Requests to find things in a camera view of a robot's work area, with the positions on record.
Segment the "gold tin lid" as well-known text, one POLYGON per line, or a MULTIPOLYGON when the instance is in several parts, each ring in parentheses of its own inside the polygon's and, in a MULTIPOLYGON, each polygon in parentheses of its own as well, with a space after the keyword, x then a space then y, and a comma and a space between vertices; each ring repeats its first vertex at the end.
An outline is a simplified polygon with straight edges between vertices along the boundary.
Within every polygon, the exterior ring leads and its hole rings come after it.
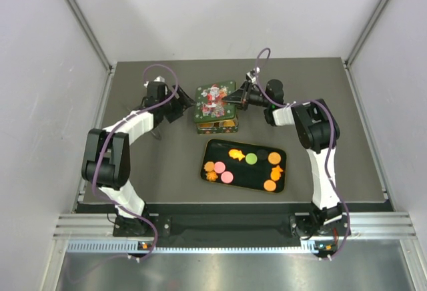
POLYGON ((195 123, 210 123, 234 119, 236 107, 226 103, 224 97, 236 90, 234 80, 217 81, 195 89, 195 123))

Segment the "green christmas cookie tin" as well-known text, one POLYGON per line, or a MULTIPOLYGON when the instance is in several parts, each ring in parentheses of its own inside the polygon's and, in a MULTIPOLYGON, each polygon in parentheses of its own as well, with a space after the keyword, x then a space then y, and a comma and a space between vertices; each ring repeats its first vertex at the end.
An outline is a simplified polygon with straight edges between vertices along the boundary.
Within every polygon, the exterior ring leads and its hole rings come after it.
POLYGON ((201 135, 211 135, 211 134, 218 134, 218 133, 236 133, 239 129, 239 123, 238 118, 233 119, 225 119, 225 120, 218 120, 218 121, 209 121, 209 122, 201 122, 201 123, 211 123, 211 127, 199 127, 197 123, 195 125, 197 133, 201 135), (223 127, 222 123, 227 120, 233 120, 235 122, 235 126, 233 127, 223 127))

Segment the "metal serving tongs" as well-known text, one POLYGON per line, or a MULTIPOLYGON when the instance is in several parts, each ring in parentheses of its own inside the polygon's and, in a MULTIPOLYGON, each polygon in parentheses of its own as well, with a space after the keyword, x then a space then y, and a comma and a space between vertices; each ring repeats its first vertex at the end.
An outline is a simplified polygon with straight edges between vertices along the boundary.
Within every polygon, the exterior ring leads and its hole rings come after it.
POLYGON ((155 112, 148 108, 135 109, 123 118, 121 132, 129 135, 129 142, 133 143, 141 136, 150 133, 155 139, 161 139, 158 130, 155 112))

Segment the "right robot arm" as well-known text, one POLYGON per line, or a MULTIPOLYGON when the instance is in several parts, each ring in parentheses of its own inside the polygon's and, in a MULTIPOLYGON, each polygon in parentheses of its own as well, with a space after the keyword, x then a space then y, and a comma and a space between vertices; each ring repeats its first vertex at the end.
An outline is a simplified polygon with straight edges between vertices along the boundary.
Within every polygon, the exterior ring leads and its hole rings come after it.
POLYGON ((306 240, 333 230, 348 209, 335 184, 334 156, 340 130, 324 100, 285 103, 282 82, 272 79, 265 88, 247 80, 223 101, 240 110, 246 110, 249 105, 263 107, 268 124, 296 128, 298 139, 309 156, 313 196, 309 219, 297 220, 294 230, 302 233, 306 240))

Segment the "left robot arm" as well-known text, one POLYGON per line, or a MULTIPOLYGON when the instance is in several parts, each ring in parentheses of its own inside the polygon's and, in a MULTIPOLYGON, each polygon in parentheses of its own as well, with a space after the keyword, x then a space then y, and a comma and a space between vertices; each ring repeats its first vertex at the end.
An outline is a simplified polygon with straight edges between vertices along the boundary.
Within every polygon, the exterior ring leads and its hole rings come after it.
POLYGON ((142 236, 151 229, 143 199, 130 182, 130 146, 153 131, 163 120, 181 118, 195 101, 178 85, 170 89, 160 77, 146 83, 141 104, 115 124, 87 134, 81 176, 115 206, 119 233, 142 236))

